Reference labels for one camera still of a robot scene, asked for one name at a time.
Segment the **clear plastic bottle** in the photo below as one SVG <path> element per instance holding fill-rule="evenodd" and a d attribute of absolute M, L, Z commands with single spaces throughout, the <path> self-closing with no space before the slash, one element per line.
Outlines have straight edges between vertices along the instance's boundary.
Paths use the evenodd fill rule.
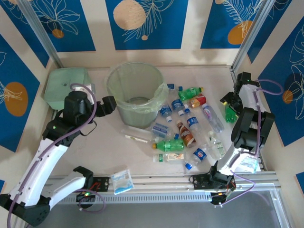
<path fill-rule="evenodd" d="M 202 127 L 199 124 L 196 116 L 190 111 L 187 104 L 185 104 L 185 116 L 187 124 L 194 135 L 200 134 L 202 132 Z"/>
<path fill-rule="evenodd" d="M 212 149 L 215 151 L 218 151 L 220 154 L 220 157 L 222 158 L 225 155 L 226 151 L 225 151 L 225 148 L 224 148 L 221 140 L 217 137 L 217 135 L 215 134 L 214 131 L 208 132 L 208 137 L 209 137 L 210 142 L 213 145 Z"/>
<path fill-rule="evenodd" d="M 183 163 L 185 155 L 183 153 L 159 153 L 153 155 L 153 162 L 168 162 L 171 164 Z"/>
<path fill-rule="evenodd" d="M 163 118 L 166 118 L 167 122 L 172 121 L 172 110 L 167 102 L 161 107 L 160 114 Z"/>
<path fill-rule="evenodd" d="M 154 135 L 152 132 L 127 125 L 123 127 L 121 133 L 128 139 L 144 143 L 158 143 L 163 140 L 163 138 Z"/>
<path fill-rule="evenodd" d="M 207 157 L 206 152 L 208 149 L 209 148 L 207 144 L 198 147 L 195 152 L 190 156 L 190 159 L 186 161 L 186 168 L 190 170 L 194 165 L 198 165 L 199 163 L 201 163 L 201 161 Z"/>
<path fill-rule="evenodd" d="M 177 112 L 178 115 L 184 115 L 184 104 L 182 103 L 177 90 L 175 89 L 174 84 L 167 84 L 169 88 L 169 102 L 173 108 L 174 112 Z"/>
<path fill-rule="evenodd" d="M 163 139 L 178 139 L 179 134 L 176 134 L 170 127 L 153 122 L 149 130 Z"/>
<path fill-rule="evenodd" d="M 216 133 L 222 132 L 224 130 L 224 126 L 223 126 L 222 122 L 220 121 L 220 119 L 218 118 L 215 111 L 213 110 L 213 108 L 210 105 L 208 105 L 207 103 L 203 104 L 201 106 L 201 108 L 203 110 L 205 117 L 208 119 L 209 124 L 211 125 L 212 129 Z"/>

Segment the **green trash bin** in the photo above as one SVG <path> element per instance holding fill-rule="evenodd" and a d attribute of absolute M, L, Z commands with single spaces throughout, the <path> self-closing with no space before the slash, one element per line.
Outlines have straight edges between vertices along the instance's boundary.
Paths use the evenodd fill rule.
<path fill-rule="evenodd" d="M 128 62 L 113 69 L 106 82 L 114 96 L 122 121 L 129 126 L 147 128 L 168 97 L 161 72 L 141 62 Z"/>

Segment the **blue bottle label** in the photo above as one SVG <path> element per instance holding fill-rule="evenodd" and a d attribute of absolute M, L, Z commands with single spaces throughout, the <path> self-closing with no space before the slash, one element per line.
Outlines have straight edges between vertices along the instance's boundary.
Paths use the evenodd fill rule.
<path fill-rule="evenodd" d="M 168 127 L 159 123 L 155 123 L 155 126 L 152 128 L 152 132 L 161 138 L 165 138 L 168 134 Z"/>
<path fill-rule="evenodd" d="M 160 113 L 161 115 L 163 116 L 165 113 L 167 112 L 172 112 L 172 110 L 170 109 L 170 107 L 168 105 L 164 105 L 161 110 L 160 110 Z"/>
<path fill-rule="evenodd" d="M 201 161 L 207 157 L 206 153 L 200 148 L 198 148 L 193 154 L 195 154 Z"/>
<path fill-rule="evenodd" d="M 176 99 L 175 101 L 172 102 L 173 110 L 175 110 L 176 108 L 178 108 L 180 106 L 184 106 L 184 104 L 182 103 L 182 101 L 180 99 Z"/>
<path fill-rule="evenodd" d="M 189 119 L 187 120 L 187 124 L 188 124 L 189 127 L 191 127 L 191 126 L 194 125 L 194 124 L 198 124 L 198 123 L 199 123 L 199 122 L 198 122 L 198 120 L 197 120 L 196 117 L 191 117 L 191 118 L 189 118 Z"/>
<path fill-rule="evenodd" d="M 211 115 L 211 112 L 210 112 L 210 110 L 208 108 L 209 108 L 209 106 L 204 107 L 203 112 L 205 113 L 206 117 L 209 120 L 211 120 L 212 119 L 212 115 Z"/>

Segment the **water bottle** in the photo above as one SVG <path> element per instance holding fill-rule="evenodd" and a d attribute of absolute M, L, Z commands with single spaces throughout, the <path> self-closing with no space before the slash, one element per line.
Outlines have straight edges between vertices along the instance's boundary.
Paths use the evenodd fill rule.
<path fill-rule="evenodd" d="M 183 163 L 185 160 L 183 153 L 159 153 L 153 155 L 153 162 Z"/>
<path fill-rule="evenodd" d="M 185 108 L 186 108 L 185 109 L 186 121 L 187 121 L 187 124 L 188 124 L 190 130 L 192 131 L 192 133 L 194 133 L 194 135 L 196 135 L 197 133 L 201 133 L 202 132 L 202 127 L 199 124 L 197 118 L 190 111 L 187 104 L 185 104 Z"/>
<path fill-rule="evenodd" d="M 214 131 L 208 132 L 208 137 L 209 137 L 210 142 L 213 145 L 212 149 L 215 151 L 218 151 L 220 154 L 220 157 L 222 158 L 225 155 L 226 151 L 225 151 L 225 148 L 224 148 L 221 140 L 217 137 L 217 135 L 215 134 Z"/>
<path fill-rule="evenodd" d="M 174 84 L 167 84 L 169 88 L 169 101 L 171 102 L 171 106 L 174 112 L 177 112 L 178 115 L 184 115 L 184 104 L 180 100 L 180 97 L 175 89 Z"/>
<path fill-rule="evenodd" d="M 184 149 L 184 141 L 182 139 L 163 140 L 152 145 L 153 149 L 158 149 L 164 152 L 167 151 L 182 151 Z"/>
<path fill-rule="evenodd" d="M 179 91 L 179 96 L 182 101 L 191 99 L 204 91 L 203 87 L 191 87 L 184 91 Z"/>
<path fill-rule="evenodd" d="M 167 102 L 161 107 L 160 114 L 163 118 L 166 118 L 167 122 L 172 121 L 172 117 L 171 117 L 172 110 L 171 110 L 170 106 L 167 104 Z"/>
<path fill-rule="evenodd" d="M 188 161 L 186 161 L 186 168 L 188 170 L 192 169 L 194 165 L 198 165 L 201 163 L 202 160 L 204 160 L 207 157 L 207 154 L 205 151 L 208 150 L 208 145 L 205 144 L 203 146 L 200 146 L 190 157 Z"/>
<path fill-rule="evenodd" d="M 133 139 L 139 142 L 144 143 L 158 143 L 163 138 L 154 135 L 152 132 L 149 132 L 147 130 L 143 130 L 136 127 L 131 127 L 125 125 L 123 129 L 121 130 L 121 133 L 127 138 L 127 139 Z"/>
<path fill-rule="evenodd" d="M 167 127 L 165 125 L 162 125 L 160 123 L 152 123 L 152 125 L 150 126 L 150 131 L 163 138 L 163 139 L 178 139 L 179 138 L 179 134 L 176 134 L 170 127 Z"/>
<path fill-rule="evenodd" d="M 220 119 L 218 118 L 217 114 L 213 110 L 213 108 L 208 105 L 207 103 L 201 106 L 205 117 L 208 119 L 209 124 L 211 125 L 212 129 L 215 133 L 220 133 L 224 130 L 224 126 Z"/>

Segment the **plastic packet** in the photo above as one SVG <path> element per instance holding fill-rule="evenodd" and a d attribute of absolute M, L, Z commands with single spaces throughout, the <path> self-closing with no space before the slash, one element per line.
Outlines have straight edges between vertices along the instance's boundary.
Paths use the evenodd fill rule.
<path fill-rule="evenodd" d="M 134 184 L 130 175 L 130 170 L 123 170 L 111 176 L 114 188 L 114 195 L 129 191 L 134 188 Z"/>

